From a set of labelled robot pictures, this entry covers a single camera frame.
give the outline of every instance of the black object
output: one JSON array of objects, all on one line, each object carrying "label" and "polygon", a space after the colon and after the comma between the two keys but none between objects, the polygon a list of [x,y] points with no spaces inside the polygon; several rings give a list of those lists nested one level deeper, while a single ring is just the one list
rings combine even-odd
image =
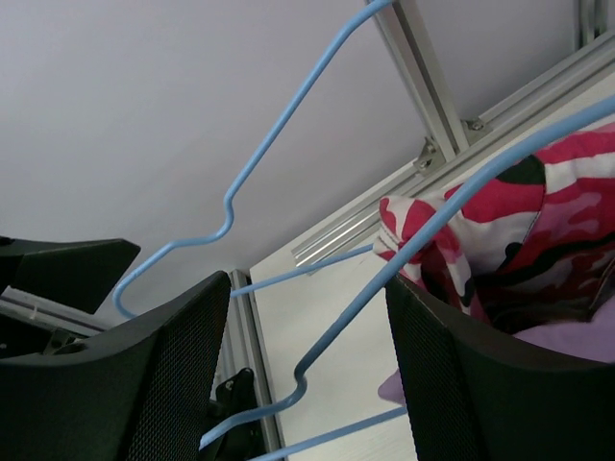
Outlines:
[{"label": "black object", "polygon": [[93,314],[139,251],[122,239],[53,243],[0,236],[0,293],[11,286]]},{"label": "black object", "polygon": [[[254,372],[244,368],[221,383],[215,391],[216,400],[209,403],[208,430],[226,418],[257,408]],[[265,454],[265,444],[259,421],[231,429],[201,451],[199,461],[244,461]]]},{"label": "black object", "polygon": [[0,360],[0,459],[196,461],[230,292],[216,273],[53,355]]},{"label": "black object", "polygon": [[401,277],[386,301],[421,461],[615,459],[615,365],[517,340]]}]

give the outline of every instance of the blue wire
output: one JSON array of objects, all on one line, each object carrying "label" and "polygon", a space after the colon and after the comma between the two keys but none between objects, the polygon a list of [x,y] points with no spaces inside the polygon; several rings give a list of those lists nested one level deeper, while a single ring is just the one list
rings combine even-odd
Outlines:
[{"label": "blue wire", "polygon": [[331,440],[339,439],[340,437],[344,437],[354,432],[358,432],[373,425],[379,425],[380,423],[399,418],[400,416],[404,416],[406,413],[407,411],[404,407],[385,411],[384,413],[380,413],[380,415],[372,416],[351,425],[345,425],[344,427],[332,430],[331,432],[325,432],[324,434],[317,435],[316,437],[304,440],[303,442],[291,445],[290,447],[277,449],[276,451],[272,451],[271,453],[263,454],[256,458],[252,458],[250,461],[275,461],[277,459],[282,459],[289,454],[297,453],[299,451],[303,451],[304,449],[311,449],[312,447],[325,444],[327,442],[330,442]]},{"label": "blue wire", "polygon": [[266,286],[275,285],[276,283],[280,283],[281,281],[294,279],[295,277],[302,276],[303,274],[307,274],[309,272],[317,271],[318,269],[322,269],[323,267],[331,266],[332,264],[344,261],[346,259],[350,259],[351,257],[369,253],[372,251],[373,248],[373,245],[365,245],[364,247],[357,248],[348,253],[344,253],[343,255],[328,257],[326,259],[323,259],[322,261],[315,262],[314,264],[310,264],[309,266],[299,267],[280,276],[275,276],[271,279],[263,280],[249,286],[244,286],[243,288],[238,288],[231,292],[231,298],[245,295],[246,293],[259,290],[260,288],[264,288]]},{"label": "blue wire", "polygon": [[150,267],[156,264],[158,261],[163,259],[166,255],[168,255],[171,251],[182,248],[182,247],[193,247],[197,245],[207,245],[209,243],[213,243],[217,240],[220,240],[224,237],[234,222],[234,209],[233,209],[233,198],[236,193],[239,191],[239,188],[246,182],[250,174],[254,171],[262,157],[265,155],[273,141],[276,140],[278,134],[282,131],[286,122],[290,119],[295,110],[299,107],[301,102],[304,100],[308,92],[311,90],[320,74],[323,73],[329,62],[331,62],[335,53],[339,50],[339,48],[344,44],[346,39],[354,32],[358,26],[367,21],[374,14],[387,7],[392,3],[393,0],[375,0],[370,3],[368,6],[363,8],[359,13],[355,15],[343,28],[337,36],[333,39],[332,43],[329,45],[323,56],[316,63],[316,66],[313,68],[309,76],[307,76],[304,83],[299,88],[299,91],[295,94],[295,96],[290,101],[290,104],[286,106],[286,109],[275,123],[271,131],[267,134],[267,136],[262,140],[258,148],[255,150],[253,155],[250,157],[246,165],[243,167],[239,175],[231,184],[231,187],[227,191],[224,196],[224,209],[226,212],[226,220],[222,227],[211,235],[205,237],[196,237],[196,238],[185,238],[182,240],[174,240],[172,242],[167,243],[162,248],[160,248],[153,255],[148,257],[145,262],[139,265],[136,269],[134,269],[127,277],[121,280],[115,290],[113,291],[113,303],[115,304],[115,308],[122,314],[124,317],[128,319],[134,318],[135,314],[130,310],[126,309],[122,304],[121,298],[122,294],[126,290],[126,287],[130,285],[135,279],[139,276],[143,275],[145,271],[147,271]]},{"label": "blue wire", "polygon": [[494,179],[505,169],[514,165],[517,161],[531,155],[543,147],[558,139],[576,132],[583,127],[594,123],[611,113],[615,112],[615,96],[611,96],[594,106],[584,109],[564,120],[554,123],[548,128],[531,134],[518,144],[506,149],[505,152],[490,160],[486,165],[475,173],[457,192],[430,218],[430,220],[418,230],[412,238],[394,255],[382,269],[365,285],[355,299],[344,309],[340,316],[327,328],[325,333],[307,351],[294,370],[297,387],[285,399],[268,406],[254,410],[244,411],[226,419],[201,438],[201,449],[218,437],[226,434],[237,425],[250,423],[260,418],[274,415],[299,401],[308,389],[306,371],[322,355],[322,353],[339,336],[358,315],[361,309],[378,293],[386,283],[411,260],[411,258],[423,248],[431,238],[442,229],[453,216],[464,206],[479,190],[489,181]]}]

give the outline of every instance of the purple fabric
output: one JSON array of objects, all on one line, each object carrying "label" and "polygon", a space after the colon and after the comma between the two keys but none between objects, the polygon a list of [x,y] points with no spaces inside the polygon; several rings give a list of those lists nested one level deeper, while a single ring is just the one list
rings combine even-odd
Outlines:
[{"label": "purple fabric", "polygon": [[[542,325],[520,331],[516,338],[550,351],[615,363],[615,296],[604,303],[589,323]],[[406,405],[398,370],[378,388],[381,399]]]}]

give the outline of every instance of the table surface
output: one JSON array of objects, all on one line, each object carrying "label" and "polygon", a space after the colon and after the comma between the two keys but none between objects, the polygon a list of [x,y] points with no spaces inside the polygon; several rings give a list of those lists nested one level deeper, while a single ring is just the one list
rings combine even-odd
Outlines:
[{"label": "table surface", "polygon": [[[558,109],[513,142],[613,93],[615,74]],[[615,117],[603,120],[600,125],[610,121],[615,121]],[[291,249],[305,240],[309,233],[255,266],[251,271],[253,282],[294,269]],[[299,359],[382,266],[383,262],[377,256],[360,255],[311,276],[301,276],[256,293],[271,370],[270,380],[277,400],[294,390],[292,371]],[[306,396],[280,416],[285,443],[291,445],[394,408],[395,405],[378,397],[377,389],[396,368],[381,291],[307,372]],[[408,419],[403,416],[294,454],[289,459],[408,461],[416,459],[416,454]]]}]

